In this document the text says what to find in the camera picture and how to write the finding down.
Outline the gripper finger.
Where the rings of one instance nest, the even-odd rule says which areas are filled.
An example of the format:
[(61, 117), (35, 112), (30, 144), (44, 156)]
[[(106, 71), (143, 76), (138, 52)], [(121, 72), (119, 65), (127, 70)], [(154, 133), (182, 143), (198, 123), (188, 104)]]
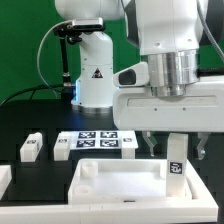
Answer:
[(150, 155), (152, 157), (154, 157), (155, 156), (154, 147), (156, 146), (157, 141), (155, 140), (153, 134), (149, 131), (143, 131), (142, 137), (143, 137), (144, 141), (147, 143), (147, 145), (149, 146)]
[(203, 160), (206, 155), (205, 145), (206, 145), (209, 137), (210, 137), (209, 132), (199, 132), (198, 133), (199, 143), (196, 147), (196, 151), (197, 151), (197, 158), (199, 160)]

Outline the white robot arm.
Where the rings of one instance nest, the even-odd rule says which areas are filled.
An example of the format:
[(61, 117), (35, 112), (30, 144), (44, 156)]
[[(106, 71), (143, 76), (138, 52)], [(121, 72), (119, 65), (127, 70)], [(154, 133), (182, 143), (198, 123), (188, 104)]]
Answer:
[(200, 71), (199, 42), (215, 0), (55, 0), (59, 15), (82, 20), (124, 18), (127, 37), (145, 59), (115, 74), (113, 118), (119, 129), (138, 130), (148, 144), (153, 131), (196, 132), (196, 155), (212, 132), (224, 132), (224, 69)]

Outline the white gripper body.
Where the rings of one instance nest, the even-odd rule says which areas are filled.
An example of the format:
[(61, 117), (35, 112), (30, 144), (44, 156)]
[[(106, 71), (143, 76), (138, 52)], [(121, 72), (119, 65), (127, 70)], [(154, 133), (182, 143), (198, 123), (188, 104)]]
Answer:
[(120, 88), (113, 119), (120, 130), (224, 132), (224, 76), (201, 77), (177, 97), (153, 97), (147, 87)]

